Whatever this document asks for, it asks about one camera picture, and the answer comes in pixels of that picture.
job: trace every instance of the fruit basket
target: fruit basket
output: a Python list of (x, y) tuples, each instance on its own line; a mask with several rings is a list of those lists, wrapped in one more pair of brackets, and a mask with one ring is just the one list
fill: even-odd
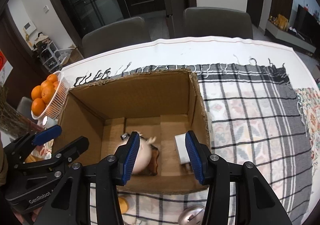
[(63, 72), (56, 71), (54, 73), (54, 75), (56, 75), (58, 77), (59, 85), (57, 86), (57, 89), (56, 89), (52, 99), (46, 105), (46, 107), (41, 115), (36, 116), (31, 111), (31, 116), (35, 120), (42, 120), (45, 116), (48, 116), (52, 119), (56, 119), (62, 109), (64, 102), (65, 102), (65, 99), (67, 97), (67, 93), (69, 90), (69, 84), (68, 84), (66, 78), (64, 77)]

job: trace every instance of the chair backrest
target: chair backrest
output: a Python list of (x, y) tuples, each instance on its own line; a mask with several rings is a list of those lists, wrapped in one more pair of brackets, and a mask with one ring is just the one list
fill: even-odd
[(111, 23), (86, 34), (82, 39), (84, 57), (109, 50), (150, 42), (151, 38), (141, 17)]
[(24, 117), (30, 119), (32, 122), (37, 123), (38, 120), (34, 120), (31, 116), (31, 105), (32, 100), (27, 97), (22, 97), (17, 107), (17, 111), (22, 114)]
[(185, 36), (253, 39), (250, 15), (231, 9), (190, 7), (183, 12)]

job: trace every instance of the orange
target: orange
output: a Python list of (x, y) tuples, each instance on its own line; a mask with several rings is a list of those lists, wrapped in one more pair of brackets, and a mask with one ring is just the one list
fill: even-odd
[(42, 100), (44, 101), (44, 103), (49, 104), (54, 93), (55, 93), (55, 89), (53, 87), (53, 85), (47, 85), (42, 89)]
[(41, 83), (41, 88), (44, 89), (44, 87), (46, 87), (46, 86), (53, 87), (53, 84), (52, 84), (52, 82), (45, 80), (44, 82)]
[(53, 87), (55, 90), (57, 90), (58, 85), (59, 85), (59, 81), (56, 81), (53, 83)]
[(123, 197), (119, 197), (119, 205), (120, 205), (120, 211), (121, 213), (126, 213), (129, 209), (129, 203), (127, 202), (127, 200)]
[(57, 77), (57, 75), (50, 74), (50, 75), (47, 77), (47, 81), (50, 81), (51, 83), (55, 83), (55, 82), (58, 81), (58, 77)]
[(39, 115), (42, 114), (44, 109), (45, 109), (45, 104), (43, 100), (41, 98), (36, 98), (31, 105), (31, 110), (33, 114), (38, 117)]
[(36, 98), (41, 98), (41, 91), (42, 91), (41, 86), (34, 87), (33, 90), (31, 91), (32, 100), (35, 100)]

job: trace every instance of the tv stand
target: tv stand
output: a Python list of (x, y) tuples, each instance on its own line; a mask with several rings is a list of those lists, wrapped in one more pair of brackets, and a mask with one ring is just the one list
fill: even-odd
[(275, 42), (292, 47), (299, 52), (305, 53), (307, 51), (314, 53), (316, 51), (316, 47), (312, 44), (286, 31), (282, 31), (270, 21), (267, 21), (265, 35), (271, 37), (271, 39), (273, 39)]

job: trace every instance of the floor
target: floor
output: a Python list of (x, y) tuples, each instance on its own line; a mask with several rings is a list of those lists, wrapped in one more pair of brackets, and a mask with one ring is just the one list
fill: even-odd
[[(253, 31), (253, 39), (254, 40), (271, 41), (271, 39), (269, 37), (264, 36), (263, 32), (261, 30), (259, 30), (254, 25), (252, 25), (252, 31)], [(306, 54), (303, 54), (303, 53), (300, 53), (297, 51), (295, 51), (295, 53), (300, 57), (300, 59), (303, 61), (303, 63), (306, 65), (306, 67), (308, 68), (308, 70), (310, 72), (313, 71), (313, 69), (316, 65), (320, 65), (320, 63), (316, 59), (314, 59)]]
[(139, 16), (144, 18), (152, 41), (157, 39), (170, 39), (165, 10), (144, 13)]

